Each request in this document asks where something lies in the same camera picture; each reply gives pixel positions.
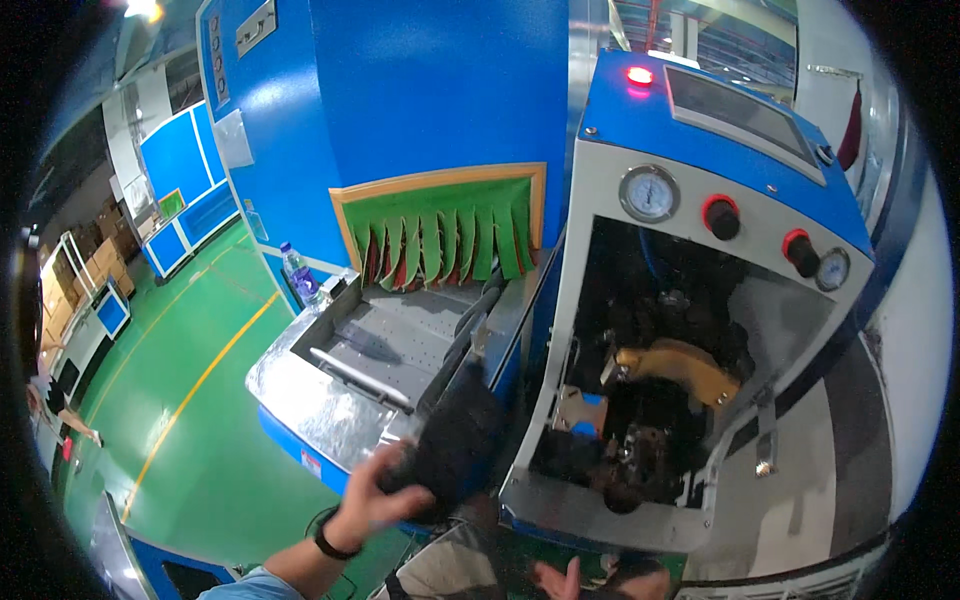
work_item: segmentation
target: pressure gauge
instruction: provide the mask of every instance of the pressure gauge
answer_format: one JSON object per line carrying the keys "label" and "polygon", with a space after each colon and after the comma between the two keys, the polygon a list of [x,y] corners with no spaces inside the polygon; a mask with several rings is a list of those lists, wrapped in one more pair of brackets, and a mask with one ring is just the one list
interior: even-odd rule
{"label": "pressure gauge", "polygon": [[638,221],[659,223],[677,211],[680,190],[665,169],[644,164],[634,167],[623,176],[620,204],[627,214]]}
{"label": "pressure gauge", "polygon": [[838,289],[850,274],[850,257],[842,248],[834,248],[820,259],[817,269],[817,287],[824,292]]}

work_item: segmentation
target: black wristband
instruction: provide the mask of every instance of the black wristband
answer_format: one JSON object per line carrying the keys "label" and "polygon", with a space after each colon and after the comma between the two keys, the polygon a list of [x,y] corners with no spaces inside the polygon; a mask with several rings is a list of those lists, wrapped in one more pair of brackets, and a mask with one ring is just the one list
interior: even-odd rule
{"label": "black wristband", "polygon": [[337,511],[339,510],[340,510],[340,505],[338,504],[336,507],[334,507],[332,511],[330,511],[329,515],[325,516],[320,520],[320,524],[317,526],[317,533],[314,534],[313,536],[313,541],[317,544],[317,547],[320,548],[320,551],[326,554],[326,556],[336,561],[346,562],[356,557],[356,555],[360,554],[360,552],[363,550],[363,546],[361,546],[360,549],[357,550],[356,552],[347,553],[347,552],[341,552],[340,550],[337,550],[336,548],[330,545],[329,541],[326,540],[326,538],[324,537],[324,525],[326,525],[328,521],[334,518],[337,514]]}

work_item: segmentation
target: plastic bottle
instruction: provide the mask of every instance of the plastic bottle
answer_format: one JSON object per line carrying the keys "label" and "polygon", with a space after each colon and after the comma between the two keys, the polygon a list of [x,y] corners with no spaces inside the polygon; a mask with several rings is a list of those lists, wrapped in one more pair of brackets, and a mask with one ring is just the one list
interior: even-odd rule
{"label": "plastic bottle", "polygon": [[290,277],[290,282],[303,303],[312,304],[317,301],[320,296],[320,284],[310,273],[310,267],[306,266],[306,261],[290,246],[290,242],[280,244],[280,251],[283,252],[283,271]]}

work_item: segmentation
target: green floor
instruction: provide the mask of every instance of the green floor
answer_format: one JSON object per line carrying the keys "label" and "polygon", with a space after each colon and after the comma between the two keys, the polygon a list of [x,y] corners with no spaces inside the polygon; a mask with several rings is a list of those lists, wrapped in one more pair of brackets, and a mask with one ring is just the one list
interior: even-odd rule
{"label": "green floor", "polygon": [[[262,563],[299,540],[310,518],[338,500],[263,433],[256,400],[243,383],[292,315],[242,224],[210,242],[162,287],[146,263],[132,268],[132,320],[80,408],[106,447],[75,437],[83,468],[63,470],[67,520],[86,546],[106,489],[126,513],[126,525],[149,540],[215,562]],[[504,558],[518,572],[531,558],[562,567],[572,556],[510,532],[502,537],[509,546]],[[385,532],[350,564],[346,574],[358,598],[379,586],[408,542],[396,530]],[[664,562],[679,576],[683,560]],[[596,556],[585,556],[583,565],[585,574],[595,572]],[[347,592],[338,585],[332,595],[345,600]]]}

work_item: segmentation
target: light blue sleeve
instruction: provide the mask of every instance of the light blue sleeve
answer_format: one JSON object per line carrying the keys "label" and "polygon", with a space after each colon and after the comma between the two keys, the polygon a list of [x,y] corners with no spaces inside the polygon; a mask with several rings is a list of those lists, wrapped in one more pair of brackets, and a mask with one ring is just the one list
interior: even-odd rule
{"label": "light blue sleeve", "polygon": [[303,600],[303,596],[259,566],[235,584],[208,589],[200,594],[198,600]]}

